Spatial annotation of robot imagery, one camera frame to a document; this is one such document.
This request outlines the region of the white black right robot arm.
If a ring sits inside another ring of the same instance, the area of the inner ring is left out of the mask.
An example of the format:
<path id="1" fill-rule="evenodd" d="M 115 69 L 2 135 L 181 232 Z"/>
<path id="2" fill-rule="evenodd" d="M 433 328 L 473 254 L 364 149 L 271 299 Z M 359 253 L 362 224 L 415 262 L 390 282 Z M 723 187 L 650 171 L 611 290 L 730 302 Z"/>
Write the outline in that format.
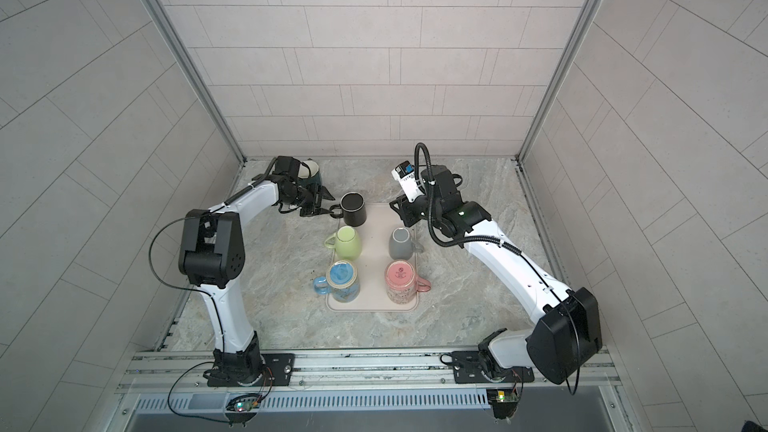
<path id="1" fill-rule="evenodd" d="M 457 245 L 479 259 L 513 293 L 533 324 L 529 332 L 496 331 L 478 346 L 489 381 L 535 368 L 554 384 L 567 382 L 602 347 L 599 306 L 586 288 L 573 290 L 532 262 L 482 206 L 462 199 L 458 177 L 442 165 L 398 164 L 403 192 L 390 207 L 407 227 L 426 221 L 441 247 Z"/>

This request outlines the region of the dark green mug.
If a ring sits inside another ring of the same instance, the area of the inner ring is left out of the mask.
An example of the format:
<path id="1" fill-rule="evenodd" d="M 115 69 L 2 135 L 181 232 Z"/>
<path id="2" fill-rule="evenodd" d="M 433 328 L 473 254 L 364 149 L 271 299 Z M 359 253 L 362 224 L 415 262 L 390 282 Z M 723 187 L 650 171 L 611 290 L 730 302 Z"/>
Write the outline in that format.
<path id="1" fill-rule="evenodd" d="M 317 162 L 312 159 L 306 159 L 300 162 L 298 184 L 313 193 L 320 191 L 322 187 L 322 177 Z"/>

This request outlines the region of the black mug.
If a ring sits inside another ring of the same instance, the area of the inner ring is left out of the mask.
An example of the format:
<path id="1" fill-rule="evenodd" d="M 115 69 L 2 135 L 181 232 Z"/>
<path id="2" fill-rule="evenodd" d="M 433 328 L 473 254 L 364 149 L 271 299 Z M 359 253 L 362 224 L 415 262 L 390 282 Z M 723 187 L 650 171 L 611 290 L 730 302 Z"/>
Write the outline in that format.
<path id="1" fill-rule="evenodd" d="M 358 192 L 344 194 L 338 204 L 329 208 L 329 212 L 333 218 L 342 219 L 350 227 L 360 227 L 367 220 L 365 199 Z"/>

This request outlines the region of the grey mug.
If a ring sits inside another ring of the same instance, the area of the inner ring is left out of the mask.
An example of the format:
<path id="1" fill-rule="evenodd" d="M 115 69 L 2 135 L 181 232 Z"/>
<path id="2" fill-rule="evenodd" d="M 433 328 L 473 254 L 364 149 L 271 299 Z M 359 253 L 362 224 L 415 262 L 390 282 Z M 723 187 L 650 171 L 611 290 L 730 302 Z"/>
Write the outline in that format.
<path id="1" fill-rule="evenodd" d="M 425 251 L 424 247 L 414 238 L 413 233 L 405 227 L 399 227 L 392 231 L 388 250 L 393 261 L 409 261 L 416 254 Z"/>

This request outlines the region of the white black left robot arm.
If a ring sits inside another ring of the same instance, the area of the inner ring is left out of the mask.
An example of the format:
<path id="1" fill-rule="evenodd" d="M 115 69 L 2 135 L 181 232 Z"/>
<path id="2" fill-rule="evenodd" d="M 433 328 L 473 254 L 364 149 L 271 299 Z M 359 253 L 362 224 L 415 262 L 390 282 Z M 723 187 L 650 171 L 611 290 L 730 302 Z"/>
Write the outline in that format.
<path id="1" fill-rule="evenodd" d="M 221 204 L 186 214 L 179 270 L 194 291 L 207 297 L 215 338 L 213 366 L 204 373 L 208 386 L 250 386 L 267 377 L 239 279 L 246 262 L 243 227 L 273 206 L 282 214 L 325 215 L 330 210 L 323 203 L 334 200 L 310 160 L 278 156 Z"/>

